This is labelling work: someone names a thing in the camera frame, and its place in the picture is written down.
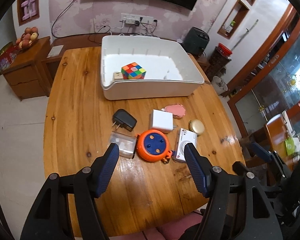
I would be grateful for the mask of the clear plastic small box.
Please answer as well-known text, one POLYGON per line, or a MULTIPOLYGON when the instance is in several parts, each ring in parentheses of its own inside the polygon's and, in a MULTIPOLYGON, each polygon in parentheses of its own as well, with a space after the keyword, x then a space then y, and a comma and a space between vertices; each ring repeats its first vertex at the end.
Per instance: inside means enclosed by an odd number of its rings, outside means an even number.
POLYGON ((131 137, 122 133, 112 131, 109 138, 109 143, 115 143, 119 147, 119 155, 121 157, 132 159, 134 158, 136 148, 136 137, 131 137))

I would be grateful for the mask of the white children's digital camera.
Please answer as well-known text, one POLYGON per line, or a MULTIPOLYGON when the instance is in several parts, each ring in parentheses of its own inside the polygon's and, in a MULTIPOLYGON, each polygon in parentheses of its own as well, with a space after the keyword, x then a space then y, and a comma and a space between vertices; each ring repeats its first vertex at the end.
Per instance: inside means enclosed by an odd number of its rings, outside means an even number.
POLYGON ((187 129, 181 128, 177 135, 175 150, 172 154, 172 159, 179 163, 185 163, 185 146, 192 143, 194 146, 197 144, 197 134, 187 129))

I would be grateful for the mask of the gold round compact case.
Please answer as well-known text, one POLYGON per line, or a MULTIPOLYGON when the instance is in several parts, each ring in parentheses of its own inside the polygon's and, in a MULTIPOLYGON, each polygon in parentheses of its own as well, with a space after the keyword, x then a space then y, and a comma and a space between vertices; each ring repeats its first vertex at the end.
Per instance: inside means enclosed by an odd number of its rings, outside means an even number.
POLYGON ((200 120, 193 119, 189 121, 189 130, 193 133, 196 133, 198 136, 200 136, 201 134, 204 133, 205 126, 200 120))

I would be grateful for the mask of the orange round tape measure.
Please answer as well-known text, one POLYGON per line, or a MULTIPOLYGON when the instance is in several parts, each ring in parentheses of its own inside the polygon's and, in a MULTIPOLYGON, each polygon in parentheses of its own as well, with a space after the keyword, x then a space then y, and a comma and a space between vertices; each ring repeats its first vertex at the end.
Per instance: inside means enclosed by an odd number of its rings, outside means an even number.
POLYGON ((136 152, 143 160, 168 164, 173 151, 168 138, 157 129, 149 129, 137 135, 136 152))

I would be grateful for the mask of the white power adapter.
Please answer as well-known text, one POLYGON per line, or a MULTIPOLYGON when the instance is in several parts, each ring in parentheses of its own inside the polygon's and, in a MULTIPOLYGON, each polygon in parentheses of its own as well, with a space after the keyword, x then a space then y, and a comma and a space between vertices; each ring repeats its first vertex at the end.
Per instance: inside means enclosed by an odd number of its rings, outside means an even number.
POLYGON ((177 125, 174 124, 172 113, 154 109, 150 114, 149 128, 167 134, 177 128, 177 125))

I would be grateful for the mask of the pink correction tape dispenser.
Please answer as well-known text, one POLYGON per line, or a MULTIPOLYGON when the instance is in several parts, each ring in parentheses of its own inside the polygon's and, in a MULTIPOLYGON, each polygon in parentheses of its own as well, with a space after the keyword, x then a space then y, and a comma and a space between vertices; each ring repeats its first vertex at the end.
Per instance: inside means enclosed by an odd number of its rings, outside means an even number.
POLYGON ((185 107, 179 103, 167 105, 161 111, 171 113, 175 119, 182 119, 186 115, 185 107))

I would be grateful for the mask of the beige small box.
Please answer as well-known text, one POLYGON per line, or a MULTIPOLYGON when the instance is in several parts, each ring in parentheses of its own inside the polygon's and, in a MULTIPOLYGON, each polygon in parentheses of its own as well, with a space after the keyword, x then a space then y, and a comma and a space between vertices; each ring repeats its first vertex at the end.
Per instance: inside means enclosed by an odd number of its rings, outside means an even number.
POLYGON ((113 73, 113 80, 118 81, 118 80, 123 80, 124 75, 121 72, 114 72, 113 73))

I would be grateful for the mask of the multicolour Rubik's cube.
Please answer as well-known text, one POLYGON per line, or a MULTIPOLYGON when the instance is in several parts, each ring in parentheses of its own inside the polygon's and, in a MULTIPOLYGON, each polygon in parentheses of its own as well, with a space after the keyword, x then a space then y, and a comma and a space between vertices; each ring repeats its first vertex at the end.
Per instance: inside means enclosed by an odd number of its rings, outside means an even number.
POLYGON ((125 80, 144 79, 146 70, 138 65, 136 62, 127 64, 121 68, 121 73, 125 80))

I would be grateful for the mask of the wooden round table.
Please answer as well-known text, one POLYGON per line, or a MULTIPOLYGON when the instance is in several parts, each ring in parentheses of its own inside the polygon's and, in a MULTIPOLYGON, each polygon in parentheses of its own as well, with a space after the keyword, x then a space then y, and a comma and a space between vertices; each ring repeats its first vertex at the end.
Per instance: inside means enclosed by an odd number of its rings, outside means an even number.
POLYGON ((206 203, 186 164, 149 163, 133 151, 138 135, 149 129, 151 113, 181 104, 186 114, 174 121, 167 138, 175 148, 179 129, 191 120, 204 124, 198 152, 211 164, 232 172, 243 154, 234 128, 213 87, 204 83, 190 96, 109 101, 101 87, 101 48, 67 50, 61 59, 47 104, 44 127, 44 171, 61 176, 77 173, 118 143, 119 161, 107 190, 96 200, 109 236, 161 226, 206 203))

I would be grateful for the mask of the black power adapter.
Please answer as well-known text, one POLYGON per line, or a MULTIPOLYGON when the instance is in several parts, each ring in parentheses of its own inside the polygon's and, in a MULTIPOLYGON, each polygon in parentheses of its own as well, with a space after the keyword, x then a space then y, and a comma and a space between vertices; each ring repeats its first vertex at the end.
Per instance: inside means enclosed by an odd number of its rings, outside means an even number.
POLYGON ((116 126, 116 129, 122 127, 128 131, 132 131, 136 126, 137 120, 125 109, 118 109, 112 117, 113 126, 116 126))

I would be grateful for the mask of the white small bucket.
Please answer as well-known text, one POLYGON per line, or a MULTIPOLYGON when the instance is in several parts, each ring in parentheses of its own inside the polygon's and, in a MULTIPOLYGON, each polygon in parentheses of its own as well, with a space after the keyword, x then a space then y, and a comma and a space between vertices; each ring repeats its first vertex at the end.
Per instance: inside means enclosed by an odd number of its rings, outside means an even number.
POLYGON ((214 76, 211 84, 218 95, 221 95, 228 91, 227 84, 221 77, 214 76))

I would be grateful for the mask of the wooden side cabinet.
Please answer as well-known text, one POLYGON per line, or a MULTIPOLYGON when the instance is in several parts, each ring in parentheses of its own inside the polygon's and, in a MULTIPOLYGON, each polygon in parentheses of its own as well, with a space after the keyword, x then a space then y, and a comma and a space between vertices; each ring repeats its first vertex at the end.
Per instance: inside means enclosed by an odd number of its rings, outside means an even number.
POLYGON ((42 64, 50 49, 50 37, 40 38, 29 49, 19 53, 8 68, 0 71, 19 100, 50 96, 52 78, 42 64))

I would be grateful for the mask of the dark stand with red lid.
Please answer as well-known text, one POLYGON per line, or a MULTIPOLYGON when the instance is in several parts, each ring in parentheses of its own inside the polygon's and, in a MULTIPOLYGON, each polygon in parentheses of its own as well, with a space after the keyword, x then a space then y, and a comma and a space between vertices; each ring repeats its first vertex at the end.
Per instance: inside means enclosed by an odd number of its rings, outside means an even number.
POLYGON ((224 44, 219 43, 208 59, 209 66, 205 70, 205 75, 209 81, 231 61, 232 51, 224 44))

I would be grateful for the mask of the red round tin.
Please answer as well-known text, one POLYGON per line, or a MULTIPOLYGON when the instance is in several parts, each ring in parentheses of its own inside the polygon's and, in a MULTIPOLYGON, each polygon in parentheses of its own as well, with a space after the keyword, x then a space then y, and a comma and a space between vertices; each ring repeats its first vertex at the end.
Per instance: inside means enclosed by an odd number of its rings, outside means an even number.
POLYGON ((0 71, 7 69, 17 57, 19 47, 13 42, 7 43, 0 50, 0 71))

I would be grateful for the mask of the fruit bowl with apples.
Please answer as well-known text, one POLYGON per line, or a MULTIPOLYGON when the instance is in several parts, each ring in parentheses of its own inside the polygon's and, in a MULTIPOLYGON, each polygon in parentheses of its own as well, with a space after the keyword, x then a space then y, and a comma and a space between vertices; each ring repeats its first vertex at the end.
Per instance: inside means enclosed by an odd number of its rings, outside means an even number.
POLYGON ((21 37, 16 40, 15 45, 19 50, 27 50, 37 42, 38 37, 39 30, 37 27, 27 27, 21 37))

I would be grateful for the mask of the pink dumbbells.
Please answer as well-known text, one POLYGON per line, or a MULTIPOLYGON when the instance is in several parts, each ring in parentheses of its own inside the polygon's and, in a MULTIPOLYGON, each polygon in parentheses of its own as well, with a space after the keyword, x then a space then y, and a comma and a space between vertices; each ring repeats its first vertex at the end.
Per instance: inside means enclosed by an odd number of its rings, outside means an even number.
POLYGON ((21 8, 23 9, 22 21, 38 16, 39 12, 37 10, 36 1, 37 0, 26 0, 21 3, 21 8))

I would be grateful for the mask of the white wall power strip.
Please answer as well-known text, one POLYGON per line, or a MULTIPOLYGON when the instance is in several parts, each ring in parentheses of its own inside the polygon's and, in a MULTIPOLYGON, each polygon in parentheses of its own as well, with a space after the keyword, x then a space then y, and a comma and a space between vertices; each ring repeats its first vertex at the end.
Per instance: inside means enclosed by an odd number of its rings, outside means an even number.
POLYGON ((135 14, 122 13, 121 14, 121 22, 124 25, 136 25, 136 24, 152 24, 154 22, 154 17, 151 16, 142 16, 135 14))

